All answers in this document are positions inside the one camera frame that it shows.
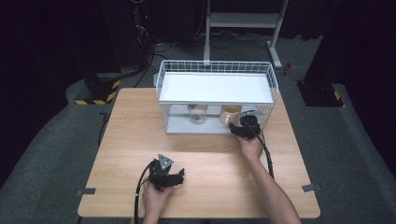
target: table top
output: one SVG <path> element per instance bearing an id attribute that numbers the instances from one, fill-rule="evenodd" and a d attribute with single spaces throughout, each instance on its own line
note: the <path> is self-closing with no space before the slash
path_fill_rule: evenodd
<path id="1" fill-rule="evenodd" d="M 276 182 L 300 217 L 318 217 L 315 193 L 302 189 L 311 182 L 281 95 L 264 135 Z M 79 215 L 133 217 L 138 179 L 158 153 L 175 161 L 170 175 L 185 168 L 162 217 L 267 217 L 236 138 L 165 133 L 153 88 L 120 90 L 86 186 L 95 193 L 82 196 Z M 139 216 L 144 212 L 140 198 Z"/>

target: wire basket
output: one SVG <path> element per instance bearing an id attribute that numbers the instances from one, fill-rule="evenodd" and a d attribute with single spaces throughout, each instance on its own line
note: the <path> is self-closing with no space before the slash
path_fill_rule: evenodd
<path id="1" fill-rule="evenodd" d="M 167 133 L 230 133 L 219 122 L 222 105 L 254 111 L 264 129 L 279 94 L 267 62 L 169 60 L 161 64 L 156 92 Z M 190 121 L 191 105 L 207 105 L 204 123 Z"/>

